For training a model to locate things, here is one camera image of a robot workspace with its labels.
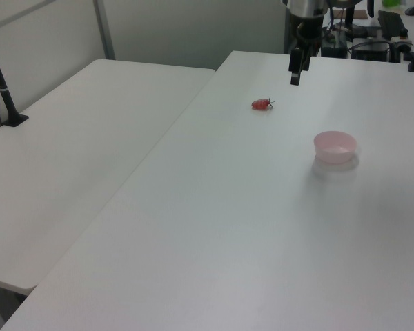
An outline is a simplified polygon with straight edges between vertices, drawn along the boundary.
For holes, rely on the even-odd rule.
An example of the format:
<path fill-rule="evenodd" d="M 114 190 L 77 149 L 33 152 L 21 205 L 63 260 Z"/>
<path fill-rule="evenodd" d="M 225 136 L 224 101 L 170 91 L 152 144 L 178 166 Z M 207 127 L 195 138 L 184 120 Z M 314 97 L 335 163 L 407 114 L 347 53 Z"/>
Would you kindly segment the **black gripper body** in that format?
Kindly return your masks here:
<path fill-rule="evenodd" d="M 295 17 L 295 48 L 318 52 L 321 46 L 323 17 L 306 19 Z"/>

